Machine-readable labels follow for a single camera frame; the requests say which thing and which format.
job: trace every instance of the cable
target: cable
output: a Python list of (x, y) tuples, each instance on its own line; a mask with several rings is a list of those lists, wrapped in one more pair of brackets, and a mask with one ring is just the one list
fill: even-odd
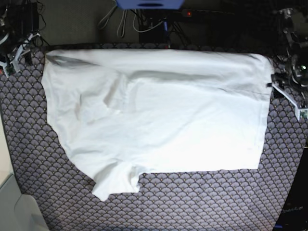
[[(116, 11), (116, 9), (117, 9), (117, 2), (116, 2), (116, 0), (112, 0), (112, 1), (115, 3), (115, 5), (114, 5), (114, 6), (111, 8), (111, 10), (106, 14), (106, 16), (105, 16), (104, 18), (102, 18), (102, 19), (99, 21), (99, 23), (97, 24), (97, 27), (98, 27), (99, 30), (102, 30), (102, 29), (104, 29), (104, 28), (107, 26), (107, 24), (108, 24), (108, 22), (109, 22), (111, 16), (113, 15), (113, 13), (114, 13), (114, 12)], [(119, 26), (118, 26), (118, 28), (117, 28), (117, 31), (116, 31), (116, 35), (117, 35), (119, 38), (123, 38), (123, 37), (125, 36), (125, 23), (126, 23), (126, 17), (127, 17), (127, 10), (124, 10), (123, 13), (122, 13), (121, 22), (120, 22), (120, 24), (119, 24)]]
[(133, 21), (133, 28), (134, 28), (134, 30), (137, 31), (138, 33), (145, 33), (145, 32), (148, 32), (148, 31), (150, 31), (150, 30), (153, 30), (153, 29), (155, 29), (156, 27), (160, 26), (160, 25), (164, 22), (164, 21), (162, 20), (162, 21), (160, 21), (158, 24), (156, 24), (155, 26), (150, 27), (150, 28), (147, 29), (147, 30), (137, 30), (136, 27), (135, 27), (136, 17), (137, 17), (137, 16), (135, 15), (134, 21)]
[(38, 7), (38, 12), (39, 12), (40, 14), (44, 13), (44, 11), (45, 11), (45, 5), (44, 5), (43, 3), (41, 3), (39, 0), (37, 0), (37, 4), (38, 4), (38, 6), (40, 5), (40, 7)]
[(46, 26), (47, 26), (46, 21), (45, 21), (45, 19), (44, 19), (43, 15), (42, 15), (42, 14), (40, 14), (40, 13), (39, 13), (38, 15), (39, 15), (39, 16), (41, 16), (42, 21), (43, 21), (43, 23), (44, 23), (44, 26), (43, 26), (43, 28), (41, 28), (41, 29), (37, 29), (37, 30), (32, 31), (32, 33), (38, 33), (38, 32), (40, 32), (40, 31), (42, 31), (43, 29), (45, 29), (45, 28), (46, 28)]
[(138, 19), (140, 20), (141, 23), (143, 23), (143, 22), (146, 21), (146, 20), (144, 20), (144, 19), (142, 18), (142, 16), (140, 17), (139, 14), (138, 14), (137, 12), (134, 12), (133, 10), (130, 10), (130, 11), (133, 12), (133, 13), (138, 17)]
[(186, 36), (186, 34), (184, 33), (182, 27), (180, 26), (178, 22), (174, 22), (174, 27), (176, 27), (177, 30), (183, 35), (183, 37), (185, 38), (188, 44), (192, 43), (191, 40)]
[(48, 46), (50, 46), (50, 44), (49, 44), (42, 36), (40, 36), (40, 40), (41, 40), (42, 42), (45, 42)]
[[(115, 3), (115, 5), (114, 5), (114, 6), (111, 8), (111, 10), (106, 14), (106, 16), (105, 16), (104, 18), (102, 18), (102, 19), (100, 20), (100, 22), (97, 24), (97, 27), (98, 27), (99, 30), (102, 30), (102, 29), (104, 29), (104, 28), (107, 26), (110, 17), (112, 16), (112, 14), (113, 14), (113, 13), (116, 11), (116, 9), (117, 9), (117, 2), (116, 2), (116, 0), (112, 0), (112, 1)], [(100, 24), (101, 24), (104, 20), (106, 20), (105, 24), (104, 24), (103, 26), (100, 26)]]
[(186, 44), (185, 44), (185, 42), (182, 38), (183, 35), (176, 30), (176, 28), (174, 27), (174, 23), (172, 23), (171, 26), (172, 26), (172, 29), (171, 29), (170, 33), (175, 33), (179, 37), (179, 39), (181, 40), (181, 43), (185, 46)]
[(118, 36), (118, 38), (123, 38), (125, 35), (125, 23), (126, 23), (126, 17), (127, 17), (127, 10), (123, 11), (122, 14), (122, 18), (121, 18), (121, 22), (116, 30), (116, 35)]

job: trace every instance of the white t-shirt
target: white t-shirt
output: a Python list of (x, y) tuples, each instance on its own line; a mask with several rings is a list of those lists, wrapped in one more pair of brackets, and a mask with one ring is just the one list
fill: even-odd
[(272, 66), (257, 54), (52, 51), (48, 123), (102, 201), (142, 173), (257, 169)]

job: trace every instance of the patterned fabric surface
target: patterned fabric surface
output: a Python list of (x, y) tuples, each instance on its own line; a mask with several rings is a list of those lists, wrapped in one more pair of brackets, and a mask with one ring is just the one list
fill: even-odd
[(21, 68), (9, 79), (0, 77), (3, 123), (21, 192), (34, 196), (51, 231), (272, 230), (308, 134), (286, 99), (271, 100), (258, 170), (144, 174), (139, 193), (101, 202), (91, 194), (93, 181), (67, 159), (47, 124), (44, 50), (34, 51), (32, 66), (22, 60)]

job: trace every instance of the blue device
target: blue device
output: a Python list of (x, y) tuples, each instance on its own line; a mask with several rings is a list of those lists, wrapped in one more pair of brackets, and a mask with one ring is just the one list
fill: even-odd
[(179, 9), (184, 0), (117, 0), (122, 9)]

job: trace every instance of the white cable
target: white cable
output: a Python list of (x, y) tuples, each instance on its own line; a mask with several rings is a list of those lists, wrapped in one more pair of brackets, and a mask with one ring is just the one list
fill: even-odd
[[(107, 26), (110, 17), (112, 16), (112, 14), (113, 14), (113, 13), (115, 12), (115, 10), (117, 9), (117, 2), (116, 2), (116, 0), (112, 0), (112, 1), (115, 3), (115, 5), (114, 5), (113, 8), (111, 8), (111, 10), (106, 14), (106, 16), (105, 16), (104, 18), (102, 18), (102, 19), (100, 20), (100, 22), (97, 24), (97, 27), (98, 27), (99, 30), (102, 30), (102, 29), (104, 29), (104, 28)], [(102, 23), (104, 20), (106, 20), (106, 21), (105, 21), (105, 24), (104, 24), (103, 26), (100, 26), (101, 23)]]
[(158, 24), (156, 24), (155, 26), (152, 26), (152, 27), (150, 27), (150, 28), (147, 29), (147, 30), (137, 30), (136, 27), (135, 27), (136, 17), (137, 17), (137, 16), (135, 15), (134, 21), (133, 21), (133, 28), (134, 28), (134, 30), (137, 31), (138, 33), (144, 33), (144, 32), (148, 32), (148, 31), (150, 31), (150, 30), (153, 30), (154, 28), (158, 27), (159, 25), (161, 25), (161, 24), (164, 22), (164, 21), (161, 21), (161, 22), (159, 22)]
[(121, 22), (120, 22), (119, 27), (117, 28), (117, 31), (116, 31), (116, 35), (118, 36), (118, 38), (123, 38), (124, 35), (125, 35), (126, 17), (127, 17), (127, 10), (124, 10), (123, 14), (122, 14)]
[[(108, 22), (109, 22), (109, 19), (111, 18), (112, 14), (116, 11), (117, 9), (117, 2), (116, 0), (112, 0), (115, 5), (111, 8), (111, 10), (106, 14), (106, 16), (104, 18), (102, 18), (100, 20), (100, 22), (97, 24), (97, 27), (99, 30), (102, 30), (104, 29)], [(121, 22), (117, 28), (117, 31), (116, 31), (116, 35), (119, 37), (119, 38), (123, 38), (124, 35), (125, 35), (125, 23), (126, 23), (126, 17), (127, 17), (127, 10), (124, 10), (123, 11), (123, 14), (122, 14), (122, 18), (121, 18)]]

